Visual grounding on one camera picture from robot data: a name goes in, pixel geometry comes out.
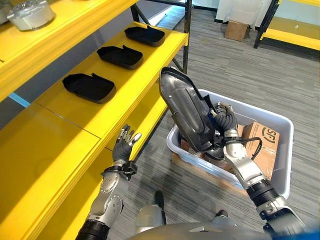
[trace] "yellow shelf board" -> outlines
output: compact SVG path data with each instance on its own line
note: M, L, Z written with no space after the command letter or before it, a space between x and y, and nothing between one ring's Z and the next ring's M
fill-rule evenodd
M37 103L6 125L0 131L0 239L34 239L88 169L99 140Z
M291 2L297 2L300 4L313 5L316 7L320 7L320 0L290 0Z
M130 131L135 130L135 133L142 133L141 139L133 146L130 160L136 158L166 109L167 105L160 96L159 84L156 82L123 123L123 125L128 124L131 127ZM119 127L116 132L119 133L121 128L122 126ZM118 137L117 133L106 144L106 148L111 151L114 149Z
M166 110L166 107L166 103L160 97L159 87L156 83L131 115L124 121L130 124L136 132L142 133L142 138L133 147L131 160L139 153L154 126ZM113 148L115 140L116 136L112 138L112 141L108 143L107 147ZM112 152L104 148L50 219L38 239L75 239L89 213L93 200L98 195L102 180L100 173L111 164Z
M291 19L274 17L263 38L320 50L320 27Z
M110 167L112 163L112 152L104 148L60 205L37 239L71 240L76 238L80 228L85 223L92 202L99 193L102 181L100 173Z
M147 26L133 22L128 27L146 28ZM143 64L135 70L102 61L94 52L67 74L91 75L91 73L95 73L114 82L116 94L109 102L97 104L68 92L63 86L63 78L40 96L36 102L103 139L106 144L116 133L116 130L122 127L122 120L130 115L158 79L162 67L167 66L179 49L187 44L187 34L166 29L161 30L165 33L165 41L159 47L130 40L123 30L105 44L105 46L117 47L126 45L142 52Z
M138 0L53 0L56 17L36 31L0 25L0 101Z

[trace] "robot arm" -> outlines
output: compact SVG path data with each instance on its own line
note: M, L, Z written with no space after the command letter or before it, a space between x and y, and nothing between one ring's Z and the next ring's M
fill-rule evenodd
M120 131L112 151L113 165L101 174L103 180L99 194L93 201L76 240L106 240L109 229L123 209L128 181L138 169L133 161L129 161L129 157L133 145L141 137L141 133L132 137L134 131L128 134L129 129L130 127L125 125Z
M271 234L292 235L303 232L305 225L287 204L257 164L247 155L245 147L238 141L237 121L231 105L218 103L223 111L211 111L215 122L224 131L224 159L232 165L235 176L256 206L263 229Z

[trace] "white bin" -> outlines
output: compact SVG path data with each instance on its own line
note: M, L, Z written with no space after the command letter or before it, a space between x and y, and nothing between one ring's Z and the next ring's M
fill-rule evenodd
M294 126L292 122L288 118L279 114L233 100L210 91L200 89L199 92L202 96L209 95L212 103L217 103L219 101L226 102L232 105L233 110L237 114L247 116L239 117L239 124L249 124L251 118L269 128L274 129L280 134L271 183L278 194L287 199L290 194L292 145L294 136ZM243 189L238 179L232 173L181 149L178 142L178 134L179 129L177 125L174 125L168 137L166 138L166 144L171 151L178 154L183 161L196 165L206 172L230 182L233 186Z

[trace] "black tray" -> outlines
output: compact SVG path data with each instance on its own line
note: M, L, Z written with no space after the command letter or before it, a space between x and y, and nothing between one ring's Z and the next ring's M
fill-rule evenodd
M116 86L112 81L94 73L88 76L83 73L72 74L63 79L64 87L78 97L103 104L116 93Z
M149 25L146 27L147 28L139 26L129 27L124 30L124 32L129 39L136 40L153 47L161 46L165 41L165 33L158 29L152 28Z
M138 68L143 60L142 52L126 47L105 46L96 51L99 57L109 63L124 67L126 69Z

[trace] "black power cord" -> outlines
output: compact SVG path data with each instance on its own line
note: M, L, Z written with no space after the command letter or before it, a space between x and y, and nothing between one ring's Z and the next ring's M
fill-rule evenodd
M234 144L234 143L240 143L240 144L246 144L248 142L252 142L252 141L259 141L258 147L256 148L254 154L251 157L251 160L255 160L256 156L258 155L258 153L260 152L261 148L262 148L262 140L260 137L255 136L255 137L251 137L248 139L243 139L242 137L225 137L224 138L224 144L225 145L229 145L229 144Z

